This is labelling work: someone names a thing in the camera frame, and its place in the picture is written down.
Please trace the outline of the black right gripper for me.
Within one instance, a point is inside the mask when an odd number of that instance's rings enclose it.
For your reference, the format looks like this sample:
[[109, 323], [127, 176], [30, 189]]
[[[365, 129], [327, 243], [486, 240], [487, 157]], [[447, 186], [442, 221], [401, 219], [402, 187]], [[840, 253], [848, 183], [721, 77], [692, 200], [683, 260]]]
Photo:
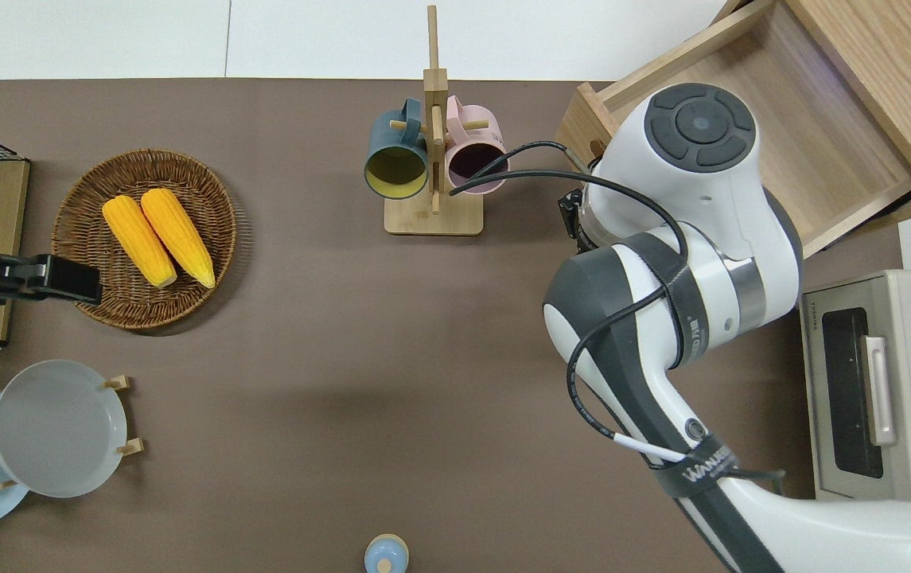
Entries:
[[558, 207], [566, 233], [575, 242], [586, 242], [585, 233], [579, 222], [580, 207], [582, 207], [582, 189], [572, 189], [558, 200]]

